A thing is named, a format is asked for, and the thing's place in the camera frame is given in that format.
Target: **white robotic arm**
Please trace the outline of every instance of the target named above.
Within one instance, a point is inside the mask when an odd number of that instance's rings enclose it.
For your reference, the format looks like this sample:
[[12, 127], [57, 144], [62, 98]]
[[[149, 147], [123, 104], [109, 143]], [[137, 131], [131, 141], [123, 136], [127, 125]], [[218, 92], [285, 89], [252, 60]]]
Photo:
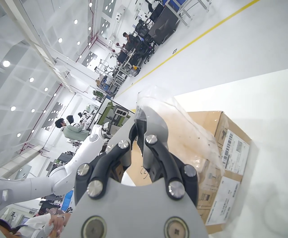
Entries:
[[66, 165], [53, 170], [49, 177], [35, 177], [20, 180], [0, 178], [0, 210], [4, 207], [32, 199], [55, 195], [64, 195], [71, 191], [75, 184], [78, 167], [90, 163], [102, 150], [107, 141], [101, 135], [101, 125], [95, 125], [91, 135], [86, 138], [72, 160]]

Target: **silver bolt head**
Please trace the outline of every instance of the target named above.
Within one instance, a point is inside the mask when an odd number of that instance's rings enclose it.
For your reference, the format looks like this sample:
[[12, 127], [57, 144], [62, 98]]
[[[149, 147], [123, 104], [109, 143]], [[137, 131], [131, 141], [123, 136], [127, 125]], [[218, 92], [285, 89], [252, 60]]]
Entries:
[[81, 164], [77, 170], [77, 174], [79, 176], [84, 176], [88, 173], [89, 168], [90, 168], [89, 164]]
[[93, 180], [88, 184], [87, 193], [89, 197], [97, 197], [103, 190], [103, 184], [99, 180]]
[[184, 165], [184, 174], [186, 174], [188, 177], [194, 177], [197, 174], [196, 169], [190, 165], [190, 164], [186, 164]]
[[129, 142], [127, 140], [121, 140], [119, 143], [118, 143], [118, 146], [121, 148], [121, 149], [126, 149], [128, 146], [129, 146]]
[[168, 185], [168, 191], [174, 198], [182, 198], [185, 195], [184, 185], [179, 181], [172, 181]]
[[155, 135], [148, 135], [148, 136], [146, 137], [146, 141], [147, 141], [148, 144], [153, 145], [153, 144], [155, 144], [155, 143], [157, 142], [157, 136], [155, 136]]

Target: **desk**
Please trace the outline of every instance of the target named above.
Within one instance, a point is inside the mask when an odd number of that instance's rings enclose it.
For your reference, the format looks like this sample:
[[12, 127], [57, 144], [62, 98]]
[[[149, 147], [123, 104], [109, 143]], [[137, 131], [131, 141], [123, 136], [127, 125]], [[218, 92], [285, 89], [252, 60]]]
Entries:
[[178, 17], [166, 6], [148, 34], [154, 39], [157, 45], [161, 45], [176, 30], [177, 22]]

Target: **person's hand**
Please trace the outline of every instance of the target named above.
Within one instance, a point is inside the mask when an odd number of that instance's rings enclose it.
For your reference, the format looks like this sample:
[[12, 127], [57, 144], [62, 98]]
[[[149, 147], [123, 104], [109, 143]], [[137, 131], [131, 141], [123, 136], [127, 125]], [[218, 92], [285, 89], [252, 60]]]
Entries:
[[53, 230], [54, 231], [60, 231], [62, 232], [63, 225], [64, 225], [64, 218], [63, 217], [58, 217], [57, 215], [51, 216], [51, 219], [49, 221], [49, 226], [54, 225]]

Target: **clear plastic wrap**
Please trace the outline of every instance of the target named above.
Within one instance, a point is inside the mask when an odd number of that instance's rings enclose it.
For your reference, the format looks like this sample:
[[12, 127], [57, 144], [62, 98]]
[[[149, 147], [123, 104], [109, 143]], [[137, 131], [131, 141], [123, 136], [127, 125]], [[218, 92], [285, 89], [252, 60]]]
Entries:
[[[149, 106], [156, 111], [168, 127], [168, 148], [183, 163], [193, 165], [200, 182], [205, 178], [207, 160], [224, 174], [224, 167], [218, 146], [211, 132], [195, 123], [173, 96], [157, 86], [141, 91], [137, 98], [137, 107]], [[139, 111], [135, 119], [146, 120]]]

